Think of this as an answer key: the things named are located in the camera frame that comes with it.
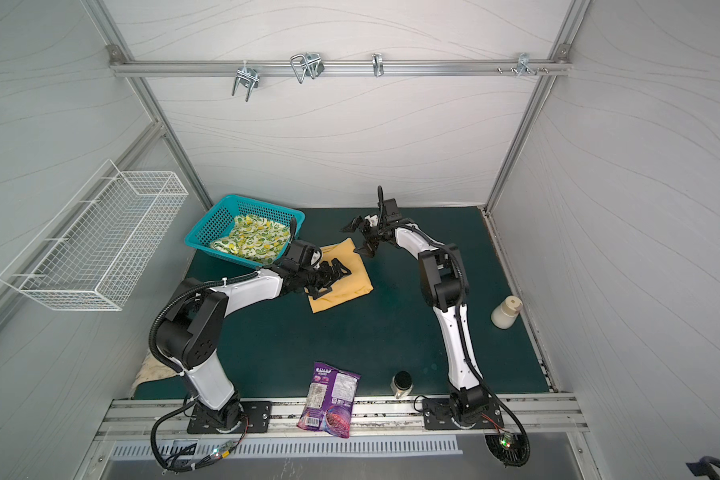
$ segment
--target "green patterned cloth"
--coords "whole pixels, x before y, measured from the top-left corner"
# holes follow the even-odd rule
[[[269,265],[288,243],[288,226],[256,215],[238,215],[229,236],[211,242],[210,247],[225,254],[240,256]]]

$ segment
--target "dark green table surface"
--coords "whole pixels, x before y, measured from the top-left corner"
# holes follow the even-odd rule
[[[346,238],[338,230],[372,208],[304,209],[299,238],[316,245]],[[490,312],[510,294],[480,212],[474,207],[403,208],[402,213],[438,241],[457,244],[469,279],[469,329],[478,365],[496,392],[548,392],[520,319],[508,330]],[[362,235],[352,235],[355,245]],[[411,373],[414,393],[448,393],[448,360],[440,326],[424,304],[418,262],[383,244],[364,257],[373,292],[320,313],[306,295],[290,294],[234,312],[218,345],[227,376],[244,398],[306,396],[314,361],[362,375],[358,395],[388,395],[392,376]],[[250,269],[198,252],[187,276],[218,280]],[[178,377],[142,383],[136,399],[183,398]]]

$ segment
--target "small bottle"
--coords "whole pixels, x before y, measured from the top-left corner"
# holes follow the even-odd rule
[[[506,330],[514,324],[521,308],[523,308],[523,302],[516,296],[509,295],[490,314],[490,320],[500,329]]]
[[[391,387],[394,398],[398,400],[411,393],[411,390],[413,389],[413,380],[411,379],[411,374],[406,372],[405,370],[397,372],[392,378]]]

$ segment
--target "aluminum rail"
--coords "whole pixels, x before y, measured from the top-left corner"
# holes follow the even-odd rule
[[[568,7],[568,13],[565,15],[565,20],[563,20],[563,25],[557,33],[557,39],[555,40],[554,46],[550,51],[550,58],[556,58],[558,60],[564,59],[565,62],[568,62],[568,57],[570,55],[574,39],[576,38],[576,33],[579,31],[579,26],[581,26],[586,10],[591,3],[592,0],[572,0],[570,6]],[[547,101],[547,97],[552,91],[552,85],[554,85],[556,78],[557,77],[542,78],[536,83],[536,87],[530,96],[523,118],[520,120],[518,131],[512,139],[510,148],[507,151],[507,156],[501,164],[496,181],[490,189],[488,200],[485,202],[484,211],[486,214],[490,215],[496,207],[496,203],[499,201],[499,197],[501,196],[501,191],[507,183],[509,174],[520,156],[520,152],[525,146],[526,140],[528,140],[530,131],[536,123],[536,119],[541,112],[541,108],[544,106],[544,102]]]
[[[528,432],[588,432],[589,428],[576,398],[570,393],[536,393],[499,395],[511,408]],[[305,398],[250,398],[272,401],[272,413],[267,433],[249,434],[255,437],[320,436],[322,432],[308,432],[296,426],[302,414]],[[181,406],[181,400],[116,400],[104,416],[96,440],[134,440],[148,438],[155,418]],[[504,414],[505,427],[519,429]],[[179,415],[166,420],[158,428],[162,439],[186,438],[189,418]],[[447,433],[493,433],[493,426],[484,429],[448,430]],[[357,397],[352,410],[353,435],[429,435],[424,428],[422,414],[413,408],[413,397],[396,400],[391,396]],[[222,436],[207,434],[201,437]]]
[[[288,61],[246,62],[261,77],[293,77]],[[371,60],[323,61],[326,70],[321,77],[373,77]],[[243,61],[235,62],[115,62],[110,65],[116,77],[234,77]],[[529,60],[535,74],[524,76],[567,75],[570,63],[550,60]],[[515,76],[518,60],[384,60],[385,77],[463,77],[503,75]]]

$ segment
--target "teal plastic basket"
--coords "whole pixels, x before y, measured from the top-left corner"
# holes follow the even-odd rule
[[[254,269],[263,266],[264,264],[254,262],[253,260],[225,254],[224,252],[219,252],[218,250],[208,247],[214,240],[230,234],[232,228],[235,226],[235,216],[237,215],[263,216],[283,225],[290,225],[291,218],[296,218],[296,237],[298,237],[298,231],[304,223],[304,212],[292,208],[285,208],[284,206],[268,204],[267,202],[254,200],[253,198],[227,195],[222,198],[218,204],[214,205],[213,208],[208,210],[208,213],[192,228],[190,234],[184,238],[184,243],[221,260],[249,266]],[[277,258],[280,258],[287,248],[288,244],[280,250]]]

